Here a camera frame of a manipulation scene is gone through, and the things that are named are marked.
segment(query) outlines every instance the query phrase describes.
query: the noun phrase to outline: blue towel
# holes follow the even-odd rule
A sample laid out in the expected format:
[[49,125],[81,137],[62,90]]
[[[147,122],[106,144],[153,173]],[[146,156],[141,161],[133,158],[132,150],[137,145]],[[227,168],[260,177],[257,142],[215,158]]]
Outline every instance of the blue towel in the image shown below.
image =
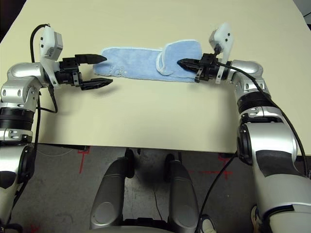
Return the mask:
[[181,68],[177,61],[183,58],[201,59],[198,41],[181,40],[167,44],[162,50],[112,47],[102,50],[107,61],[95,64],[95,74],[131,79],[194,82],[195,73]]

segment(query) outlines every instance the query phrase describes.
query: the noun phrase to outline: black cable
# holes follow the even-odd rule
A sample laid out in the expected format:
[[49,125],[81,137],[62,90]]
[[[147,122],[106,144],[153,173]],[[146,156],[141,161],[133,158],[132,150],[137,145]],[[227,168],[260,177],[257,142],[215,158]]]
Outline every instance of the black cable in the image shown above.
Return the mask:
[[47,111],[49,113],[57,113],[58,112],[58,107],[57,107],[57,102],[56,102],[56,99],[55,99],[55,96],[54,96],[54,87],[53,87],[52,84],[49,85],[48,90],[49,90],[49,93],[50,93],[50,96],[51,96],[51,99],[52,99],[52,102],[53,102],[55,110],[53,111],[53,110],[50,110],[48,108],[40,108],[40,110]]
[[31,55],[31,62],[32,63],[35,62],[35,56],[34,56],[34,37],[35,37],[35,34],[37,31],[39,31],[39,29],[44,28],[45,26],[48,26],[48,24],[40,24],[31,33],[31,36],[30,36],[30,55]]
[[28,181],[25,181],[25,182],[22,184],[21,188],[17,191],[17,194],[16,194],[16,196],[15,196],[15,198],[14,198],[14,201],[13,201],[13,206],[12,206],[12,208],[14,208],[14,206],[16,205],[16,203],[17,203],[19,197],[21,196],[22,192],[24,191],[24,189],[25,189],[27,183],[28,183]]
[[[35,56],[34,56],[34,37],[37,31],[39,31],[40,28],[44,28],[45,26],[48,26],[48,24],[40,24],[37,26],[30,36],[30,56],[31,56],[31,62],[35,62]],[[34,145],[34,151],[35,151],[35,158],[37,155],[37,148],[38,148],[38,138],[39,138],[39,128],[40,128],[40,119],[41,119],[41,108],[40,108],[40,92],[38,95],[38,102],[37,102],[37,126],[35,130],[35,145]],[[18,190],[17,195],[14,198],[13,201],[13,207],[17,203],[19,197],[21,196],[22,192],[24,191],[28,181],[25,181],[21,188]]]
[[295,130],[293,124],[291,123],[291,121],[289,120],[289,118],[286,116],[285,112],[276,103],[273,102],[273,100],[271,99],[271,97],[268,94],[266,94],[262,90],[262,88],[258,85],[258,83],[256,82],[256,79],[253,76],[251,76],[250,74],[246,73],[244,70],[241,70],[241,69],[236,68],[236,67],[232,67],[232,66],[229,66],[229,65],[226,65],[226,64],[223,64],[223,63],[219,63],[219,62],[216,62],[216,64],[218,64],[219,66],[223,66],[223,67],[229,68],[229,69],[233,69],[235,71],[238,71],[238,72],[244,74],[246,77],[248,77],[254,83],[254,85],[256,86],[257,90],[272,104],[272,106],[274,106],[275,108],[278,108],[281,111],[284,119],[286,120],[287,124],[289,125],[289,127],[293,131],[293,134],[294,134],[294,136],[295,136],[295,138],[297,140],[298,146],[299,146],[300,151],[301,151],[302,159],[303,159],[304,173],[307,176],[309,168],[308,168],[308,163],[307,163],[307,157],[306,157],[306,154],[305,154],[305,150],[304,150],[302,142],[301,142],[301,140],[300,140],[300,138],[298,136],[298,133],[296,132],[296,130]]
[[[31,56],[31,62],[32,63],[35,62],[35,55],[34,55],[34,37],[35,37],[35,34],[36,34],[37,31],[39,31],[39,29],[44,28],[45,26],[48,26],[48,24],[40,24],[31,33],[31,36],[30,36],[30,56]],[[56,103],[56,99],[55,99],[55,96],[54,96],[54,88],[53,88],[52,84],[49,85],[48,89],[49,89],[49,93],[50,93],[52,102],[54,104],[55,110],[53,111],[53,110],[50,110],[50,109],[47,109],[47,108],[42,108],[41,110],[44,110],[44,111],[47,111],[47,112],[50,112],[50,113],[57,113],[58,112],[58,108],[57,108],[57,103]]]
[[199,230],[199,226],[200,226],[200,221],[201,221],[201,218],[202,218],[202,215],[203,215],[203,211],[204,211],[204,208],[205,208],[205,205],[206,205],[206,202],[208,200],[208,197],[213,189],[213,187],[215,186],[216,182],[218,181],[219,177],[222,175],[222,173],[226,170],[226,168],[230,165],[230,163],[233,161],[233,159],[237,156],[237,153],[234,153],[234,155],[232,156],[232,158],[224,165],[224,167],[220,170],[220,172],[218,173],[218,175],[216,176],[216,178],[214,179],[213,183],[211,184],[211,186],[209,187],[209,190],[208,192],[206,193],[206,196],[205,196],[205,199],[204,199],[204,202],[202,204],[202,207],[201,207],[201,211],[200,211],[200,214],[199,214],[199,218],[198,218],[198,222],[196,224],[196,228],[195,228],[195,233],[198,233],[198,230]]
[[311,14],[311,12],[307,13],[306,15],[304,15],[303,18],[306,17],[306,16],[308,16],[309,14]]
[[162,215],[161,215],[160,210],[159,210],[159,207],[158,207],[158,205],[157,205],[157,199],[156,199],[155,188],[153,188],[153,192],[154,192],[154,196],[155,196],[155,206],[156,206],[157,212],[158,212],[159,215],[160,215],[160,219],[163,220]]

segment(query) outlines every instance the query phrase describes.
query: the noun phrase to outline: floor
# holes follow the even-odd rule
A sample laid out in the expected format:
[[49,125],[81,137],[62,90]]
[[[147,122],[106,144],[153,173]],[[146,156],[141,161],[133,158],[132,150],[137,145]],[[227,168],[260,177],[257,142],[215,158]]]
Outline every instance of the floor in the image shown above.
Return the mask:
[[[12,223],[26,233],[82,233],[89,228],[89,214],[97,188],[109,166],[124,155],[125,148],[91,147],[88,154],[77,150],[39,145],[35,174],[12,213]],[[168,153],[135,151],[136,173],[126,179],[124,218],[168,216],[169,185],[162,181]],[[206,191],[225,163],[218,153],[183,151],[182,161],[190,173],[201,206]],[[207,202],[205,213],[214,220],[218,233],[251,232],[250,209],[255,204],[251,167],[235,159],[219,179]]]

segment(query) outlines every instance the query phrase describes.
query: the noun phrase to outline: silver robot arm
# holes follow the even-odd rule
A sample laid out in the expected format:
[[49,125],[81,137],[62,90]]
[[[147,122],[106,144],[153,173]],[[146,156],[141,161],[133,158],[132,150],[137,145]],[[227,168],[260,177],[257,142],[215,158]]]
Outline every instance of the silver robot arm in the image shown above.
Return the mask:
[[0,232],[14,226],[9,224],[12,208],[34,173],[36,152],[31,146],[32,124],[40,89],[53,90],[65,83],[89,90],[112,82],[104,78],[84,82],[79,72],[80,64],[96,64],[105,61],[105,57],[80,54],[57,62],[62,48],[61,35],[45,26],[40,39],[40,62],[12,66],[1,88]]
[[[216,83],[235,85],[240,120],[237,154],[253,167],[262,232],[309,232],[311,180],[294,166],[297,140],[282,111],[265,97],[270,93],[262,78],[262,66],[251,61],[228,61],[233,37],[226,23],[212,33],[209,41],[214,54],[204,53],[201,60],[186,58],[177,63],[197,72],[196,82],[215,79]],[[225,52],[223,58],[217,59],[221,52]],[[255,78],[263,93],[235,68]]]

